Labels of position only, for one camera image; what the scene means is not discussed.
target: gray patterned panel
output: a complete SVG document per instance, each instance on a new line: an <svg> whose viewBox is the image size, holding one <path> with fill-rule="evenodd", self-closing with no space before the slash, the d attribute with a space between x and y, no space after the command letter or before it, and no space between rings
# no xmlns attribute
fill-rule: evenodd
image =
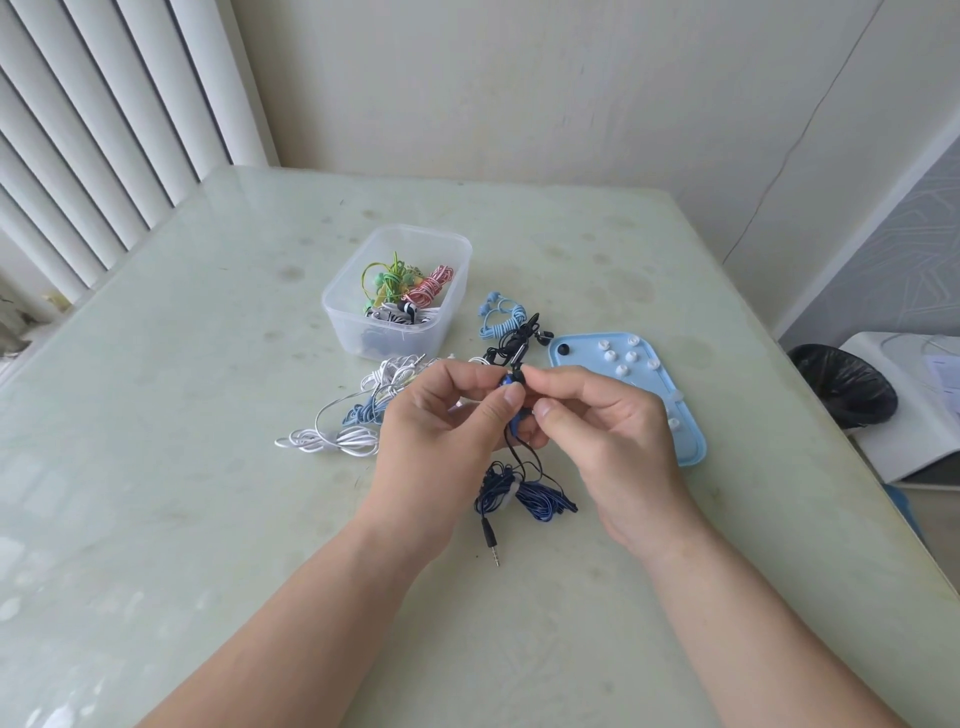
<svg viewBox="0 0 960 728"><path fill-rule="evenodd" d="M859 331L960 336L960 139L874 231L793 326L787 351Z"/></svg>

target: fingernail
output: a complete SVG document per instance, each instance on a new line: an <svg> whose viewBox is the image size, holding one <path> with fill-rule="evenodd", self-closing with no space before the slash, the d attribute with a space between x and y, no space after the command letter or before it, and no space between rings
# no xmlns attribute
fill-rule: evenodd
<svg viewBox="0 0 960 728"><path fill-rule="evenodd" d="M526 399L526 396L527 393L524 391L523 385L519 382L508 384L507 391L503 393L503 399L505 399L512 407L521 406L523 401Z"/></svg>
<svg viewBox="0 0 960 728"><path fill-rule="evenodd" d="M544 397L534 402L534 417L544 417L554 405L554 401Z"/></svg>

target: person's right hand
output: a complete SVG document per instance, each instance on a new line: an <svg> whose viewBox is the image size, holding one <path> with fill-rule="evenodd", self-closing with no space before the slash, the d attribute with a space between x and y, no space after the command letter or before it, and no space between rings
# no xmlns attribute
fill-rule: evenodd
<svg viewBox="0 0 960 728"><path fill-rule="evenodd" d="M649 562L705 523L677 465L663 401L583 367L523 365L540 429L570 456L613 539Z"/></svg>

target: black trash bag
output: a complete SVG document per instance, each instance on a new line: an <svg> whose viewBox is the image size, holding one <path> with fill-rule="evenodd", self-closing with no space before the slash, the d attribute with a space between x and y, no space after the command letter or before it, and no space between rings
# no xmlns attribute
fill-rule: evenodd
<svg viewBox="0 0 960 728"><path fill-rule="evenodd" d="M825 344L801 344L788 356L844 429L885 423L897 411L893 386L859 356Z"/></svg>

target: light green table surface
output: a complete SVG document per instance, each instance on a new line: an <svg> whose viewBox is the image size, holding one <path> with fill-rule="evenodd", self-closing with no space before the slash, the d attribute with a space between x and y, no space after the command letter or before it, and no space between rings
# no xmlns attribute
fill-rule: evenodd
<svg viewBox="0 0 960 728"><path fill-rule="evenodd" d="M669 197L233 168L0 388L0 725L133 723L350 518L373 461L274 439L373 368L320 298L393 222L473 244L442 355L483 352L492 289L648 339L707 437L709 517L915 728L958 724L955 592ZM496 514L500 569L464 516L346 725L717 725L646 576L544 462L580 513Z"/></svg>

